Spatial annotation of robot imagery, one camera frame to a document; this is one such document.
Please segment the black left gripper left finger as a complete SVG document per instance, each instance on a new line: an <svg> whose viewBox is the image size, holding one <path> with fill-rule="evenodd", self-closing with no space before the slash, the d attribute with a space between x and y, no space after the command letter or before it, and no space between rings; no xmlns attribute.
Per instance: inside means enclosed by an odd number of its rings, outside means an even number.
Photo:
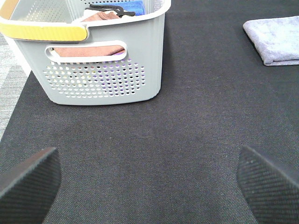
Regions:
<svg viewBox="0 0 299 224"><path fill-rule="evenodd" d="M41 224L61 184L59 152L49 147L0 176L0 222Z"/></svg>

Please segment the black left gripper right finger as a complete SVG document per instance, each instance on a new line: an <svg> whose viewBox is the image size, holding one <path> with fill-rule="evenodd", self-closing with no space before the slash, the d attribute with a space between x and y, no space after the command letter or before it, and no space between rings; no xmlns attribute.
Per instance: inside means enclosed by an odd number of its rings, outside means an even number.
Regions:
<svg viewBox="0 0 299 224"><path fill-rule="evenodd" d="M299 173L265 152L240 150L237 182L260 224L299 222Z"/></svg>

